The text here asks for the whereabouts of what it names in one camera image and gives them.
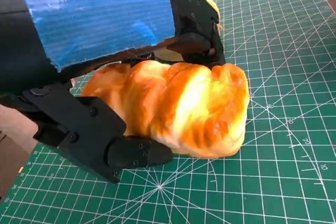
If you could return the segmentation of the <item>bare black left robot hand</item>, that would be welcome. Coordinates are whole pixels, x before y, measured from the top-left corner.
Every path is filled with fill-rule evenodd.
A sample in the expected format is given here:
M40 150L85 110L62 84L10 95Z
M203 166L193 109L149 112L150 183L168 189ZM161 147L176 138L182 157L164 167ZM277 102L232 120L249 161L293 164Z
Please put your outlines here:
M37 124L34 138L111 183L127 168L169 163L172 151L124 136L100 98L75 97L72 78L167 48L190 63L225 63L206 0L1 0L1 105Z

